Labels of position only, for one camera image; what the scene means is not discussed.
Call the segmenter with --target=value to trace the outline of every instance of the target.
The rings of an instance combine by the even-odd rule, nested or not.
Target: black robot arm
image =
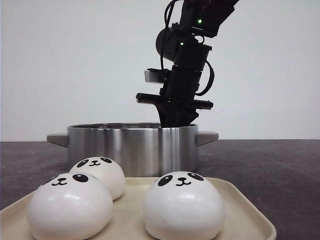
[[[184,0],[180,23],[169,27],[174,4],[172,0],[165,10],[165,29],[156,39],[156,50],[160,54],[161,69],[149,68],[145,80],[163,84],[159,95],[138,93],[138,103],[154,104],[157,108],[161,127],[188,126],[199,114],[197,109],[210,110],[210,101],[195,100],[202,96],[213,84],[214,70],[207,61],[211,46],[205,45],[205,37],[217,35],[220,24],[234,11],[238,0]],[[199,42],[195,37],[201,36]],[[163,58],[173,62],[172,69],[164,69]],[[210,78],[206,88],[197,93],[205,64],[210,68]]]

